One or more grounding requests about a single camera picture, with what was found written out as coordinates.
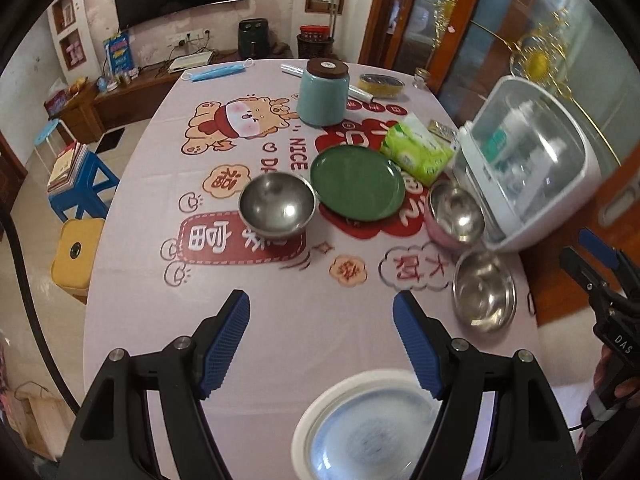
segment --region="mask ear loop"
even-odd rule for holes
[[[245,60],[244,63],[242,63],[242,66],[244,68],[249,68],[249,67],[252,67],[253,65],[255,65],[255,61],[253,59],[251,59],[251,58]],[[192,75],[191,72],[187,72],[185,70],[184,72],[182,72],[182,75],[180,76],[180,79],[182,79],[183,81],[190,81],[191,80],[191,75]]]

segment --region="stainless steel bowl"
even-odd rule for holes
[[[240,218],[263,238],[284,240],[300,234],[311,221],[318,199],[311,184],[290,173],[265,173],[240,194]]]
[[[428,201],[436,223],[455,242],[471,246],[484,233],[484,215],[478,202],[451,181],[440,180],[431,186]]]
[[[507,326],[516,311],[516,288],[506,263],[493,253],[464,254],[453,276],[458,319],[480,332]]]

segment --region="human hand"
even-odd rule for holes
[[[609,349],[606,345],[602,346],[602,354],[600,356],[600,362],[596,367],[596,372],[593,375],[593,387],[597,388],[600,386],[600,383],[604,380],[605,375],[607,374],[607,367],[609,367],[609,362],[611,361],[611,357],[613,355],[613,351]],[[633,392],[640,390],[640,377],[632,377],[627,379],[623,383],[620,383],[616,386],[615,396],[617,399],[622,399]],[[628,408],[638,408],[640,407],[640,392],[636,393],[633,397],[631,397],[627,402],[626,406]]]

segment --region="blue and white plate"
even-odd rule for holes
[[[408,480],[439,408],[405,370],[345,379],[300,419],[291,443],[296,474],[300,480]]]

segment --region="stack of books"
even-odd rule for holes
[[[58,154],[47,184],[49,194],[61,193],[74,186],[87,150],[86,144],[79,144],[76,141]]]

